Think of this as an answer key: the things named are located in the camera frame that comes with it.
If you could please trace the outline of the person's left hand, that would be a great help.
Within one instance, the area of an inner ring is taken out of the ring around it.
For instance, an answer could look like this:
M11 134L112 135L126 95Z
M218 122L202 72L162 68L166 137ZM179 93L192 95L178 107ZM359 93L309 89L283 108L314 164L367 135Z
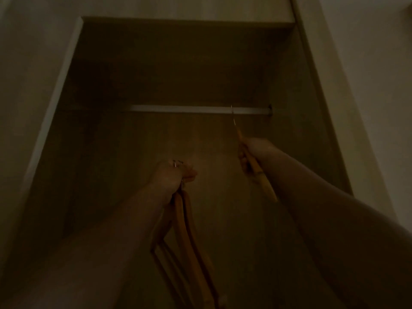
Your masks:
M154 188L164 205L183 186L181 173L174 167L174 161L179 160L159 162L148 180L148 185Z

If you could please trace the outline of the person's right forearm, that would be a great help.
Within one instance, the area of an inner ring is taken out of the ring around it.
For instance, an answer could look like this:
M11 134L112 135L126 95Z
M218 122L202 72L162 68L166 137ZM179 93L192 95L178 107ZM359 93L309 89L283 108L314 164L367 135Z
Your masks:
M348 308L412 309L412 233L281 152L271 182Z

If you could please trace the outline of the metal closet rod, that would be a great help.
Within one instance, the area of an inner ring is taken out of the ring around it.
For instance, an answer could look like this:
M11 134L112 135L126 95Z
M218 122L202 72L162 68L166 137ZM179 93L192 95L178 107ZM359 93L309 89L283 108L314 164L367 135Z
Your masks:
M213 107L213 106L178 106L178 105L130 105L123 109L126 112L144 113L184 113L184 114L235 114L264 115L273 114L271 107Z

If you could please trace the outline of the person's right hand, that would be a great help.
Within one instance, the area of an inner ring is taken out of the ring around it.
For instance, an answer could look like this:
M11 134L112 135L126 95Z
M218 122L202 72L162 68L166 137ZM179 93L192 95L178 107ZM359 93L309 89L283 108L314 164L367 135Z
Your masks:
M272 174L281 151L264 138L243 138L243 143L253 143L251 155L256 158L265 173Z

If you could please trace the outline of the wooden wardrobe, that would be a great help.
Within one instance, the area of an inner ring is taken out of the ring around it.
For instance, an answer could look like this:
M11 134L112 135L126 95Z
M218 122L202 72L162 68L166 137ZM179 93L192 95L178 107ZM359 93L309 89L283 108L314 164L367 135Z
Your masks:
M292 23L88 19L6 263L0 298L64 238L91 226L171 157L197 240L229 309L346 309L285 206L242 172L231 114L139 113L134 105L263 108L236 116L323 179L352 193L314 64Z

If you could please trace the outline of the person's left forearm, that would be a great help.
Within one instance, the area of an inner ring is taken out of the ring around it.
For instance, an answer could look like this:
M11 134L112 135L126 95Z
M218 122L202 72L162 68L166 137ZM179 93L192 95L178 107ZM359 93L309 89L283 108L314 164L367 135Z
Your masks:
M70 236L0 309L113 309L127 269L173 189L147 184L107 218Z

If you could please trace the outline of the wooden clothes hanger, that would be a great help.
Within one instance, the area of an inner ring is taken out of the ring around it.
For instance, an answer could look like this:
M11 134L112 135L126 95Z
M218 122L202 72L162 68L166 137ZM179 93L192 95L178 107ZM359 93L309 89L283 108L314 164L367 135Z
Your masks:
M178 255L167 244L165 238L173 229L176 215L174 197L164 207L161 219L157 223L150 244L150 254L157 270L166 285L177 309L195 309L189 290L189 277Z
M181 260L174 262L173 276L183 305L188 309L221 309L213 267L198 241L192 205L183 183L171 199L172 229Z
M265 196L273 203L278 202L278 197L269 181L267 176L265 175L263 169L261 168L260 164L256 160L256 158L251 155L250 151L248 148L243 144L243 135L239 127L236 125L236 121L234 118L235 114L238 115L264 115L269 113L268 108L234 108L232 105L230 106L230 111L233 116L233 122L234 126L236 129L237 137L239 140L239 143L241 144L242 147L242 152L244 153L247 162L250 165L250 168L252 170L252 173L257 180L258 184L262 188Z

